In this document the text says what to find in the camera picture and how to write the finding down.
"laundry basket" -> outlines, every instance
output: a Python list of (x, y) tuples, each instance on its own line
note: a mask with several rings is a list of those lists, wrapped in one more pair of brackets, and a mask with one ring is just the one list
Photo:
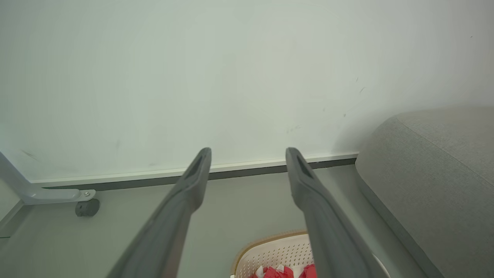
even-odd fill
[(277, 234), (250, 243), (237, 255), (230, 278), (249, 278), (260, 267), (290, 267), (298, 277), (305, 266), (313, 264), (312, 248), (307, 231)]

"basket rim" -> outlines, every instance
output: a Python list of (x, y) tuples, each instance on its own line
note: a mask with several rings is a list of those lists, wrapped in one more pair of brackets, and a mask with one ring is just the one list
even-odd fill
[(252, 249), (256, 246), (259, 246), (261, 244), (268, 243), (270, 241), (274, 241), (274, 240), (278, 240), (278, 239), (282, 239), (282, 238), (286, 238), (286, 237), (291, 237), (291, 236), (296, 236), (296, 235), (303, 235), (303, 234), (307, 234), (307, 230), (292, 230), (292, 231), (288, 231), (288, 232), (282, 232), (282, 233), (278, 233), (275, 235), (271, 235), (271, 236), (264, 237), (262, 239), (258, 239), (258, 240), (250, 242), (244, 248), (242, 248), (240, 250), (240, 252), (237, 254), (237, 256), (235, 257), (235, 260), (233, 261), (232, 267), (230, 269), (230, 275), (235, 275), (235, 273), (237, 272), (237, 267), (239, 265), (240, 259), (250, 249)]

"dark gray baseboard strip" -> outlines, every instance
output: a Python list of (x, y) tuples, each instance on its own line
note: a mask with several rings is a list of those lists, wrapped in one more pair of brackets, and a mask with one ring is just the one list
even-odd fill
[[(356, 158), (322, 161), (309, 163), (312, 169), (328, 168), (334, 166), (343, 166), (355, 164)], [(220, 180), (229, 178), (238, 178), (246, 176), (257, 176), (265, 174), (275, 174), (284, 173), (287, 171), (287, 166), (275, 166), (275, 167), (263, 167), (255, 169), (245, 169), (236, 171), (226, 171), (210, 173), (209, 180)], [(155, 186), (155, 185), (173, 185), (177, 182), (180, 177), (167, 177), (167, 178), (156, 178), (156, 179), (144, 179), (144, 180), (134, 180), (134, 181), (124, 181), (124, 182), (113, 182), (113, 183), (100, 183), (100, 184), (88, 184), (88, 185), (68, 185), (68, 186), (55, 186), (46, 187), (47, 189), (64, 189), (64, 188), (76, 188), (79, 190), (94, 189), (96, 191), (106, 191), (106, 190), (116, 190), (116, 189), (126, 189), (126, 188), (136, 188), (145, 186)]]

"metal leg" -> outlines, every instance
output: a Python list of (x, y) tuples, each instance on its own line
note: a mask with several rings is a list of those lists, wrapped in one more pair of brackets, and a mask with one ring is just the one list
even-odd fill
[(31, 184), (0, 152), (0, 180), (14, 190), (26, 205), (89, 201), (95, 190), (45, 189)]

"white wall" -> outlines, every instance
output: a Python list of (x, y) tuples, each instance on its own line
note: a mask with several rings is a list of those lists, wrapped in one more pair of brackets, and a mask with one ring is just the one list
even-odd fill
[(0, 150), (31, 181), (358, 151), (492, 88), (492, 0), (4, 0)]

